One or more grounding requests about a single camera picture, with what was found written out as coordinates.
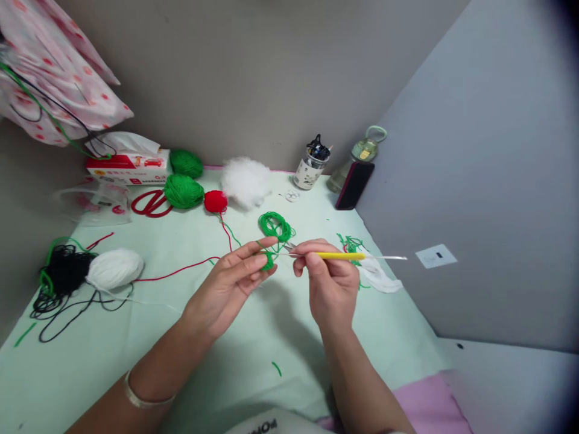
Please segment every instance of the crochet hook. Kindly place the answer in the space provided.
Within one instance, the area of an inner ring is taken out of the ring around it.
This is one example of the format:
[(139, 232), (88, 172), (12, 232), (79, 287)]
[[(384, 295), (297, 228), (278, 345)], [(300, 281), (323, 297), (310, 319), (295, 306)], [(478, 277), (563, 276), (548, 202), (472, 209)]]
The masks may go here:
[[(373, 258), (373, 259), (400, 259), (400, 260), (407, 260), (406, 256), (370, 256), (365, 255), (364, 253), (338, 253), (338, 252), (316, 252), (322, 259), (336, 259), (336, 260), (364, 260), (366, 258)], [(300, 254), (293, 254), (293, 253), (278, 253), (284, 256), (305, 256)]]

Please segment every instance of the table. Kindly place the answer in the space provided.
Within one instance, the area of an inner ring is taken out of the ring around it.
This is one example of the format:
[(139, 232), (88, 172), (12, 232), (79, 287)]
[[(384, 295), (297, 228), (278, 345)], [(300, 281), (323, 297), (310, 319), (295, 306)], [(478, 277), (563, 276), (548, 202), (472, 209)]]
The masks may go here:
[[(205, 171), (198, 180), (205, 191), (219, 189), (220, 173)], [(339, 247), (336, 233), (341, 233), (361, 239), (371, 253), (382, 254), (355, 210), (334, 209), (337, 196), (327, 189), (326, 179), (321, 177), (312, 190), (300, 192), (298, 202), (291, 203), (283, 195), (288, 189), (297, 189), (287, 173), (273, 172), (272, 194), (260, 208), (243, 212), (230, 204), (224, 220), (245, 243), (262, 237), (258, 217), (275, 211), (296, 229), (292, 238), (296, 244), (323, 237)], [(137, 197), (152, 189), (134, 187), (131, 195)], [(111, 231), (115, 235), (103, 240), (95, 251), (118, 247), (137, 251), (145, 260), (143, 278), (166, 275), (229, 251), (219, 219), (202, 205), (174, 209), (158, 219), (133, 215), (133, 222), (126, 225), (78, 227), (72, 236), (86, 246)], [(310, 419), (329, 413), (329, 373), (309, 311), (308, 279), (294, 277), (288, 256), (280, 256), (276, 263), (277, 273), (254, 291), (233, 326), (177, 397), (164, 432), (192, 432), (195, 427), (198, 432), (221, 433), (272, 406)], [(381, 263), (387, 275), (395, 278), (387, 263)], [(182, 310), (211, 267), (206, 262), (164, 280), (136, 283), (134, 299)], [(75, 300), (88, 299), (92, 292), (84, 285)], [(44, 326), (39, 322), (14, 348), (33, 322), (28, 317), (31, 304), (0, 349), (3, 433), (63, 432), (177, 320), (177, 314), (164, 306), (129, 301), (116, 312), (105, 312), (94, 305), (54, 341), (41, 344), (37, 340)], [(60, 324), (52, 325), (54, 330), (76, 312), (59, 319)], [(406, 290), (383, 294), (361, 288), (353, 326), (376, 370), (392, 389), (449, 367), (432, 328)], [(281, 376), (272, 362), (279, 366)]]

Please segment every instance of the red yarn strand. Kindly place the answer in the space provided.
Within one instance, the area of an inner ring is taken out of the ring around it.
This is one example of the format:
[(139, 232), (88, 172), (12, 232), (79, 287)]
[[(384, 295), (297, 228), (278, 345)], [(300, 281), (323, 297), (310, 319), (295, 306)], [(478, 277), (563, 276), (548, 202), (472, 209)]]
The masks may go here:
[(108, 237), (110, 237), (110, 236), (113, 236), (114, 234), (115, 234), (114, 232), (111, 232), (111, 233), (108, 234), (107, 236), (104, 236), (104, 237), (102, 237), (101, 239), (96, 240), (93, 244), (89, 245), (86, 249), (87, 249), (87, 250), (90, 250), (90, 249), (92, 249), (93, 247), (96, 247), (102, 240), (104, 240), (104, 239), (106, 239), (106, 238), (108, 238)]
[(183, 268), (181, 268), (181, 269), (178, 269), (177, 271), (174, 271), (174, 272), (172, 272), (171, 274), (167, 274), (166, 276), (163, 276), (163, 277), (153, 277), (153, 278), (150, 278), (150, 279), (136, 279), (136, 280), (133, 280), (133, 281), (153, 281), (153, 280), (161, 280), (161, 279), (163, 279), (163, 278), (172, 276), (173, 274), (177, 274), (178, 272), (183, 271), (184, 269), (188, 269), (188, 268), (191, 268), (191, 267), (193, 267), (193, 266), (201, 265), (202, 263), (205, 263), (205, 262), (207, 262), (208, 260), (211, 260), (211, 259), (220, 260), (221, 258), (218, 257), (218, 256), (212, 256), (212, 257), (210, 257), (210, 258), (207, 258), (207, 259), (204, 260), (204, 261), (197, 262), (196, 264), (188, 265), (188, 266), (186, 266), (186, 267), (183, 267)]
[(231, 247), (231, 237), (229, 236), (229, 232), (227, 232), (227, 229), (225, 229), (225, 223), (223, 222), (223, 216), (221, 215), (221, 213), (219, 213), (219, 217), (221, 218), (221, 226), (223, 226), (223, 230), (225, 231), (225, 233), (227, 234), (227, 238), (229, 239), (229, 251), (233, 251), (233, 248)]

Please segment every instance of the hand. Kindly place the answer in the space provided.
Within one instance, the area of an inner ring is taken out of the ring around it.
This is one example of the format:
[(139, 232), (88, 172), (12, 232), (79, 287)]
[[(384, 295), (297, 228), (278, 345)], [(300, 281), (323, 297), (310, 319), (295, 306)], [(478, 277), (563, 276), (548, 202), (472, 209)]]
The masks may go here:
[[(270, 247), (277, 238), (267, 237), (259, 242)], [(264, 254), (255, 255), (261, 249), (251, 241), (217, 261), (185, 307), (181, 321), (186, 330), (206, 336), (211, 342), (225, 333), (251, 292), (276, 272), (277, 265), (268, 271), (260, 270), (267, 263)]]
[(339, 252), (324, 239), (306, 241), (292, 250), (304, 254), (294, 261), (296, 277), (309, 271), (309, 306), (322, 332), (341, 333), (352, 329), (360, 274), (349, 261), (323, 260), (314, 252)]

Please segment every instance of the gray wall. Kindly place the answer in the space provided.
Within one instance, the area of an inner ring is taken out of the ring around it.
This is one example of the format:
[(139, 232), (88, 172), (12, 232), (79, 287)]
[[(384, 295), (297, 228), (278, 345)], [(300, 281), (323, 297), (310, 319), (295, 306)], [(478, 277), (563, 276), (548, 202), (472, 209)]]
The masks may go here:
[[(577, 65), (537, 1), (473, 0), (380, 121), (358, 211), (435, 331), (579, 350)], [(425, 269), (444, 243), (458, 263)]]
[(78, 151), (44, 145), (0, 121), (0, 345), (38, 288), (51, 241), (76, 226), (48, 196), (78, 184), (86, 176), (83, 163)]
[(208, 164), (332, 164), (394, 101), (468, 0), (58, 0), (122, 86), (119, 128)]

